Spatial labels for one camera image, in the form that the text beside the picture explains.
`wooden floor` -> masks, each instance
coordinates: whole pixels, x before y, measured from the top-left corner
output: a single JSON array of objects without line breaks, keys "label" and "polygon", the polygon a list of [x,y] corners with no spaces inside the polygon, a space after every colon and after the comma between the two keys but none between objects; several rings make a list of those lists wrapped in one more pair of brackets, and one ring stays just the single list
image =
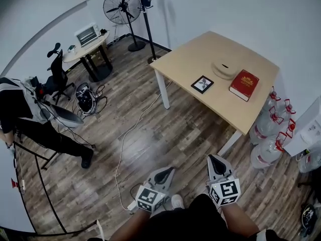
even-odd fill
[{"label": "wooden floor", "polygon": [[[141,112],[159,94],[154,71],[146,61],[150,56],[149,46],[130,53],[127,46],[131,42],[130,38],[125,38],[109,48],[107,55],[112,61],[113,72],[103,83],[91,84],[93,90],[105,84],[103,94],[108,97],[107,107],[100,114],[87,117],[85,124],[76,130],[97,146],[91,168],[82,169],[81,158],[62,154],[47,171],[42,171],[48,194],[67,231],[79,230],[99,219],[108,239],[130,218],[120,206],[114,179],[122,134],[135,124]],[[159,48],[156,52],[166,53]],[[69,80],[76,79],[76,85],[87,81],[88,73],[82,71],[81,65],[76,67],[68,74]],[[169,86],[168,94],[171,108],[165,110],[158,99],[126,137],[118,171],[125,206],[132,202],[129,193],[132,186],[143,182],[152,170],[167,165],[176,168],[172,193],[181,194],[188,205],[205,191],[207,155],[218,152],[234,132],[228,123],[174,83]],[[64,98],[59,105],[65,107],[67,103]],[[24,145],[46,157],[53,153],[29,139],[24,140]],[[280,237],[299,240],[300,206],[309,187],[297,188],[296,184],[306,177],[300,175],[295,158],[287,154],[266,170],[253,169],[249,156],[251,149],[249,137],[245,136],[225,155],[240,178],[242,197],[239,205],[260,228],[272,228]],[[21,149],[19,153],[27,188],[24,200],[37,232],[61,233],[42,189],[34,156]],[[92,227],[70,239],[64,236],[32,240],[87,240],[95,236],[98,236],[98,228]]]}]

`white wall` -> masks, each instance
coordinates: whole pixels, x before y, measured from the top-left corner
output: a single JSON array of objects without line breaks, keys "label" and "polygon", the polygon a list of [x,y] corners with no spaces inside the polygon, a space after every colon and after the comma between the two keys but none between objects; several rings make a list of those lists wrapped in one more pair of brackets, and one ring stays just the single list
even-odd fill
[{"label": "white wall", "polygon": [[[47,68],[53,58],[47,58],[56,42],[67,51],[76,44],[74,32],[89,23],[111,30],[114,27],[103,12],[104,0],[5,0],[0,13],[0,72],[23,79],[38,76],[46,82],[51,72]],[[117,34],[127,34],[126,27],[117,28]]]},{"label": "white wall", "polygon": [[[297,116],[321,95],[321,0],[152,0],[153,40],[171,49],[212,30],[280,67],[276,91]],[[147,38],[143,18],[133,23]]]},{"label": "white wall", "polygon": [[14,168],[14,157],[5,143],[0,141],[0,226],[24,232],[35,232],[26,213],[21,195],[17,187],[12,186],[13,179],[17,182]]}]

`small round table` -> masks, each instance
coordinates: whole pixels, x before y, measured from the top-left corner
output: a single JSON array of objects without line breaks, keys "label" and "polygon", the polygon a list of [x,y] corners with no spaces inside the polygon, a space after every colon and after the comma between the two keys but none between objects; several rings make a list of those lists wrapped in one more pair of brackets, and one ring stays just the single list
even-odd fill
[{"label": "small round table", "polygon": [[[105,78],[107,78],[109,76],[109,74],[112,71],[112,65],[110,63],[110,61],[107,58],[107,55],[104,52],[104,49],[102,47],[102,44],[105,42],[105,39],[109,36],[109,31],[107,31],[107,33],[103,36],[99,36],[97,40],[93,41],[93,45],[88,44],[87,47],[80,47],[80,46],[76,46],[75,48],[75,52],[70,52],[70,53],[65,53],[63,55],[63,62],[72,62],[75,60],[80,59],[80,61],[82,62],[82,64],[85,66],[86,70],[88,71],[90,77],[89,80],[91,82],[98,82],[101,81]],[[96,48],[99,49],[102,58],[105,61],[105,65],[99,65],[96,66],[94,64],[94,62],[92,61],[89,53],[92,52],[93,50],[95,50]]]}]

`black shoe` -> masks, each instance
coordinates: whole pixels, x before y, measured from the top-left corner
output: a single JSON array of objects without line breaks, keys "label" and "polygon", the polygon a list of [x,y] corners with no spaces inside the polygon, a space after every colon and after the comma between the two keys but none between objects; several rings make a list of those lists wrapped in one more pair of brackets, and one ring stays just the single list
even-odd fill
[{"label": "black shoe", "polygon": [[91,158],[94,154],[94,151],[92,152],[91,155],[86,156],[86,157],[82,157],[82,161],[81,161],[81,167],[84,169],[88,169],[90,167],[90,163],[91,163]]}]

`wooden table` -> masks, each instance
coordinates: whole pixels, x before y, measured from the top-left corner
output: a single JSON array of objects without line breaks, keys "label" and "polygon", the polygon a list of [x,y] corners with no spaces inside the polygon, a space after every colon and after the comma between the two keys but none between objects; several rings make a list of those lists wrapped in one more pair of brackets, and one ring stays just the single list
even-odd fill
[{"label": "wooden table", "polygon": [[[229,91],[231,80],[212,71],[211,64],[227,61],[260,80],[248,102]],[[206,32],[151,63],[155,69],[163,104],[170,107],[163,75],[186,90],[232,125],[236,132],[218,152],[223,155],[241,135],[246,135],[266,101],[278,67],[252,50],[214,32]],[[202,75],[214,84],[201,94],[191,85]]]},{"label": "wooden table", "polygon": [[[107,55],[104,52],[104,49],[102,47],[102,44],[105,43],[105,39],[109,36],[109,31],[103,36],[98,37],[97,40],[94,40],[92,44],[88,44],[85,47],[81,47],[80,45],[76,46],[75,52],[65,53],[63,56],[64,62],[71,62],[75,60],[79,60],[82,62],[82,64],[85,66],[86,70],[88,71],[90,78],[89,80],[91,82],[98,82],[106,77],[109,76],[112,70],[112,65],[109,62]],[[94,62],[92,61],[89,53],[95,50],[96,48],[99,49],[102,58],[104,59],[106,65],[100,65],[96,66]],[[87,58],[89,64],[91,65],[92,69],[89,67],[85,57]]]}]

